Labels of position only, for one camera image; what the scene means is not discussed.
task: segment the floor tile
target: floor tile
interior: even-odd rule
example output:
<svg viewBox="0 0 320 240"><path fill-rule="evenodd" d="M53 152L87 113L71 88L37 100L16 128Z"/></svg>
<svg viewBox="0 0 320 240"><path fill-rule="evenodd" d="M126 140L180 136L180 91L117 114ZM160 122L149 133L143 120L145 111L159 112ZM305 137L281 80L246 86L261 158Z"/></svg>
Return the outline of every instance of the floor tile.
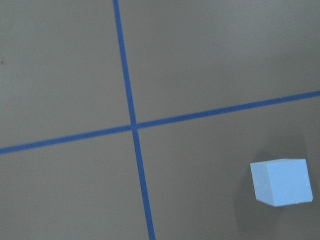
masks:
<svg viewBox="0 0 320 240"><path fill-rule="evenodd" d="M112 1L0 3L1 147L129 124Z"/></svg>
<svg viewBox="0 0 320 240"><path fill-rule="evenodd" d="M320 101L308 99L140 130L158 240L316 239ZM250 163L306 158L313 202L255 198Z"/></svg>
<svg viewBox="0 0 320 240"><path fill-rule="evenodd" d="M0 239L149 239L131 133L1 155L0 189Z"/></svg>
<svg viewBox="0 0 320 240"><path fill-rule="evenodd" d="M119 1L139 122L320 89L320 2Z"/></svg>

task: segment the blue tape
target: blue tape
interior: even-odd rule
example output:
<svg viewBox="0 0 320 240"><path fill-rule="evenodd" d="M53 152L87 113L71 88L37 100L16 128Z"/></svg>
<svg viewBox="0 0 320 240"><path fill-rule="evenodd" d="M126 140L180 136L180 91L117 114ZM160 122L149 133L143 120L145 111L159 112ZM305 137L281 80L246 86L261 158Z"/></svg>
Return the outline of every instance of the blue tape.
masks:
<svg viewBox="0 0 320 240"><path fill-rule="evenodd" d="M146 226L148 230L149 239L155 240L156 236L155 236L154 224L153 224L152 215L151 215L144 163L143 163L143 158L141 153L134 99L133 99L132 89L130 84L130 76L129 76L125 41L123 36L118 0L113 0L113 8L114 8L115 25L116 25L117 35L118 35L118 44L119 44L123 78L124 78L124 84L125 84L125 93L126 93L127 104L129 109L129 115L130 115L134 151L135 151L135 157L136 157L136 164L138 168L138 175L139 175L139 181L140 181Z"/></svg>
<svg viewBox="0 0 320 240"><path fill-rule="evenodd" d="M35 142L21 144L21 145L4 147L4 148L0 148L0 155L19 152L19 151L25 151L29 149L36 149L36 148L41 148L41 147L46 147L51 145L63 144L68 142L80 141L84 139L96 138L96 137L110 135L110 134L117 134L117 133L126 132L126 131L131 131L130 125L108 128L108 129L103 129L98 131L91 131L86 133L80 133L80 134L70 135L70 136L57 137L57 138L52 138L52 139L43 140L43 141L35 141Z"/></svg>
<svg viewBox="0 0 320 240"><path fill-rule="evenodd" d="M196 113L191 113L186 115L173 116L173 117L168 117L168 118L163 118L163 119L158 119L153 121L146 121L146 122L138 123L137 127L139 129L150 128L150 127L155 127L159 125L172 124L172 123L205 118L205 117L210 117L210 116L220 115L220 114L228 114L228 113L242 111L242 110L261 108L261 107L266 107L270 105L283 104L283 103L288 103L288 102L293 102L293 101L298 101L303 99L310 99L315 97L320 97L320 91L307 92L307 93L302 93L302 94L297 94L292 96L285 96L282 98L256 101L252 103L223 107L223 108L213 109L209 111L201 111L201 112L196 112Z"/></svg>

